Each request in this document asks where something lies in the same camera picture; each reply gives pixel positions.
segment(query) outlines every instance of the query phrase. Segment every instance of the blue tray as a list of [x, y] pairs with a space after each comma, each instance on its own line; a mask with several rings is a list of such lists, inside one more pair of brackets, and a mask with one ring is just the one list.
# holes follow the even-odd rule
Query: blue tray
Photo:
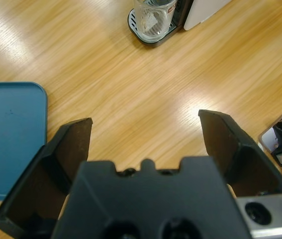
[[34, 82], [0, 83], [0, 200], [47, 138], [47, 94]]

